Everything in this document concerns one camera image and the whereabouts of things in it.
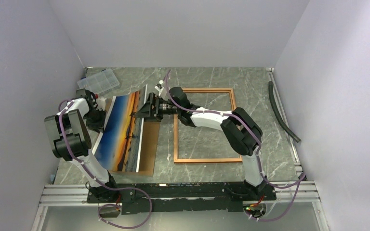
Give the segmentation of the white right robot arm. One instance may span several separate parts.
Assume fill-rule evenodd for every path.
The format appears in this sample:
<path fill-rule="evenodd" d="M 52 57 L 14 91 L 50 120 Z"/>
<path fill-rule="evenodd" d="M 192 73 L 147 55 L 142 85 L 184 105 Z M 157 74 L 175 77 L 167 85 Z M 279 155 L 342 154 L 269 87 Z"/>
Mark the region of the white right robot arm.
<path fill-rule="evenodd" d="M 169 91 L 160 87 L 159 95 L 150 93 L 145 104 L 133 113 L 135 118 L 144 118 L 148 122 L 160 122 L 165 115 L 176 115 L 189 127 L 222 131 L 231 148 L 242 157 L 246 195 L 256 200 L 264 194 L 265 174 L 257 157 L 263 132 L 243 108 L 209 110 L 191 103 L 181 87 Z"/>

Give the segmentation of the sunset landscape photo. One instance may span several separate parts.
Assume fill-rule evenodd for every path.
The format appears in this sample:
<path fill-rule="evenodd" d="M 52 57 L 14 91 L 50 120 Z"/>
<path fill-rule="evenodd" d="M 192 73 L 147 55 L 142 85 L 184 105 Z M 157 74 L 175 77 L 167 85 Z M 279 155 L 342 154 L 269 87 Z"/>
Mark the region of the sunset landscape photo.
<path fill-rule="evenodd" d="M 148 93 L 148 86 L 144 86 L 107 100 L 104 131 L 99 134 L 92 152 L 110 173 L 139 172 L 144 119 L 134 114 L 144 106 Z"/>

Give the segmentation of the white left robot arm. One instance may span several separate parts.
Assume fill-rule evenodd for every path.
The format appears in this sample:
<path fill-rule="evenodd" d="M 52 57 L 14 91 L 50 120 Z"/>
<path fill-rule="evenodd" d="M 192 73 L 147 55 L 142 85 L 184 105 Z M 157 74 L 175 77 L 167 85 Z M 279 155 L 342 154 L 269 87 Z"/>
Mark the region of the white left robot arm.
<path fill-rule="evenodd" d="M 86 89 L 76 91 L 76 98 L 65 100 L 66 106 L 44 120 L 52 152 L 56 158 L 75 165 L 87 178 L 91 188 L 106 202 L 115 201 L 119 189 L 115 181 L 92 153 L 89 130 L 104 129 L 106 111 L 98 108 L 96 95 Z"/>

